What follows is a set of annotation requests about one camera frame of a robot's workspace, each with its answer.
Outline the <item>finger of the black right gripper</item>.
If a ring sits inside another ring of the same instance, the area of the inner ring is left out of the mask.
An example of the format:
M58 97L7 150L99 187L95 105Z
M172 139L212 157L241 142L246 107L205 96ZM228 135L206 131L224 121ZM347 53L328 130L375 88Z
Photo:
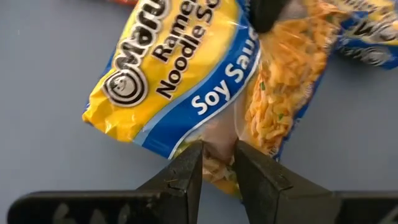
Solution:
M269 32L290 0L248 0L249 21L258 34Z

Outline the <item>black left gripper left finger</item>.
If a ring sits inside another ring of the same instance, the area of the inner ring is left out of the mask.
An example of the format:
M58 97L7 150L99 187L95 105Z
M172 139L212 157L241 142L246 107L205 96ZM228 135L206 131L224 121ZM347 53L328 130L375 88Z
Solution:
M7 224L197 224L202 159L196 141L133 190L32 192L12 203Z

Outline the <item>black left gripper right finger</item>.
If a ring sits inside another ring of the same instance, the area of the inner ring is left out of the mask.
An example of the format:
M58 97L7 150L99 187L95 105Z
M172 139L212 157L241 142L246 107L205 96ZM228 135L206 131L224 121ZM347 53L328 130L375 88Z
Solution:
M398 190L331 191L244 141L234 170L250 224L398 224Z

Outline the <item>blue soy sauce ramen pack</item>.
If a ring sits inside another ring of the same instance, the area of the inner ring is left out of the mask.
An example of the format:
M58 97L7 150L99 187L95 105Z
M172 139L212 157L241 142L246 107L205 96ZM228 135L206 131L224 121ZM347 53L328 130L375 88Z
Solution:
M346 17L327 0L290 0L258 34L248 7L248 0L139 0L83 121L168 159L203 141L203 178L239 196L235 142L280 158Z
M398 0L332 0L349 14L335 50L385 69L398 67Z

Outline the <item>orange chicken ramen pack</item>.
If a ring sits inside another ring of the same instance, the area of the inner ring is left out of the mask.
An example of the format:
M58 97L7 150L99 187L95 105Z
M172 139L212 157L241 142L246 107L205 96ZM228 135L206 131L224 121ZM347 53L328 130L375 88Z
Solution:
M117 4L128 5L128 6L135 6L138 2L138 0L107 0L107 1L114 2Z

